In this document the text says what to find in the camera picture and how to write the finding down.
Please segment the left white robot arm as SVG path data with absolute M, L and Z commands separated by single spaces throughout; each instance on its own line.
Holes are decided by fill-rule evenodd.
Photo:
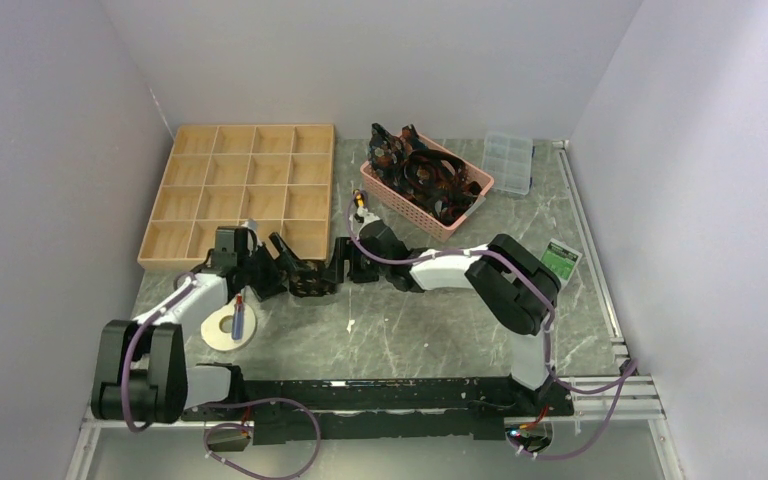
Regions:
M 268 299 L 287 289 L 253 226 L 221 226 L 205 260 L 180 274 L 168 297 L 103 328 L 90 401 L 94 417 L 122 420 L 133 432 L 172 424 L 201 407 L 224 420 L 239 417 L 248 402 L 241 369 L 188 365 L 185 340 L 202 333 L 215 335 L 218 348 L 244 346 L 256 328 L 247 290 Z

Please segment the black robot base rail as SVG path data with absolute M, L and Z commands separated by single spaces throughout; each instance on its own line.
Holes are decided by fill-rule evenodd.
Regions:
M 570 395 L 512 377 L 236 380 L 219 407 L 187 409 L 185 421 L 248 418 L 255 445 L 288 441 L 468 436 L 500 440 L 517 420 L 570 417 Z

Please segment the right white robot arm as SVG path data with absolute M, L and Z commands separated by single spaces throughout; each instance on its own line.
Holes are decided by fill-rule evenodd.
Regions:
M 440 289 L 475 292 L 509 332 L 511 401 L 534 415 L 550 399 L 546 385 L 554 368 L 545 323 L 557 306 L 562 282 L 534 254 L 508 234 L 466 249 L 409 248 L 381 220 L 360 226 L 355 238 L 338 238 L 325 278 L 355 283 L 385 277 L 404 292 Z

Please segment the black gold patterned tie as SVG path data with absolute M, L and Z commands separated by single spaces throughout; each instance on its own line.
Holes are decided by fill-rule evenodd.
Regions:
M 337 284 L 332 282 L 326 264 L 320 260 L 300 260 L 287 273 L 289 293 L 299 298 L 334 295 Z

